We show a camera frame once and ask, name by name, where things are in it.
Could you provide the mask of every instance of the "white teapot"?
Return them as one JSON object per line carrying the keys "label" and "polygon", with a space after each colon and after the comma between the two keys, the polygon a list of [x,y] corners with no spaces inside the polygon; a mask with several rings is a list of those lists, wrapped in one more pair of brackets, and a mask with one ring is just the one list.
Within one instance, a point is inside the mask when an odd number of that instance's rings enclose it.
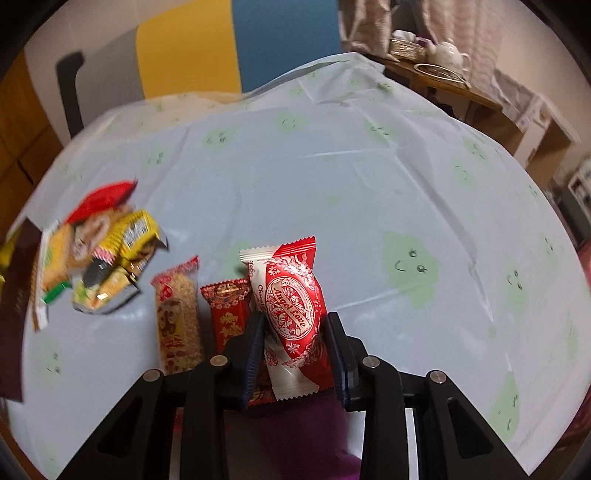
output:
{"label": "white teapot", "polygon": [[462,77],[470,71],[470,55],[460,53],[451,41],[442,41],[435,45],[431,40],[418,38],[417,42],[425,43],[429,63],[456,72]]}

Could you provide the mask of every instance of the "red and white candy wrapper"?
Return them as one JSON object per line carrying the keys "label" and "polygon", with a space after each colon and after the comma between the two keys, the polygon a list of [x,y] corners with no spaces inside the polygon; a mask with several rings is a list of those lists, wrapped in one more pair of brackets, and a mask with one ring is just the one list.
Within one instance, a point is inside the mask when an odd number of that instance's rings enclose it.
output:
{"label": "red and white candy wrapper", "polygon": [[278,247],[242,250],[258,308],[271,323],[265,336],[265,362],[278,400],[333,386],[320,324],[326,306],[312,265],[316,239]]}

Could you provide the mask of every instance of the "purple cloth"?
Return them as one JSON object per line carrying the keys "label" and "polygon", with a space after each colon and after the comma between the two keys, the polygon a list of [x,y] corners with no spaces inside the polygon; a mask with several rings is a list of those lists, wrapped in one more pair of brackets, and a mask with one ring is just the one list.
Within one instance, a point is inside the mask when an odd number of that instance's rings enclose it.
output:
{"label": "purple cloth", "polygon": [[283,480],[358,480],[345,411],[333,391],[253,408],[249,416]]}

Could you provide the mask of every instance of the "beige curtain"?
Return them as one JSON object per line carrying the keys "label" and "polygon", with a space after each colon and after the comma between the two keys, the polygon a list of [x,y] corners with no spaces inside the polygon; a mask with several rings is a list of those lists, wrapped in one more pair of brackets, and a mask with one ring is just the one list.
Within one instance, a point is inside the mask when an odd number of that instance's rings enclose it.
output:
{"label": "beige curtain", "polygon": [[391,34],[390,0],[339,0],[345,51],[386,57]]}
{"label": "beige curtain", "polygon": [[419,0],[427,30],[470,55],[468,80],[489,95],[503,39],[505,0]]}

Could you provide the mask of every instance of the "red snack package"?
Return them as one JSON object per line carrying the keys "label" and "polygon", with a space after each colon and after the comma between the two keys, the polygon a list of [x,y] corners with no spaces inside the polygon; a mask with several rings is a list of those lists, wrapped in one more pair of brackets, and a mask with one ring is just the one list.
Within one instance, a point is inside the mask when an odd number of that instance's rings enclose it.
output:
{"label": "red snack package", "polygon": [[247,278],[201,287],[203,297],[212,308],[217,354],[222,353],[228,339],[244,333],[251,315],[251,291],[251,283]]}
{"label": "red snack package", "polygon": [[258,308],[271,324],[265,336],[265,362],[278,400],[333,386],[320,324],[326,306],[312,273],[316,239],[240,252],[248,265]]}
{"label": "red snack package", "polygon": [[120,181],[111,183],[90,192],[78,205],[76,210],[68,215],[64,223],[79,223],[87,219],[93,213],[102,212],[107,208],[114,208],[127,201],[135,186],[136,181]]}

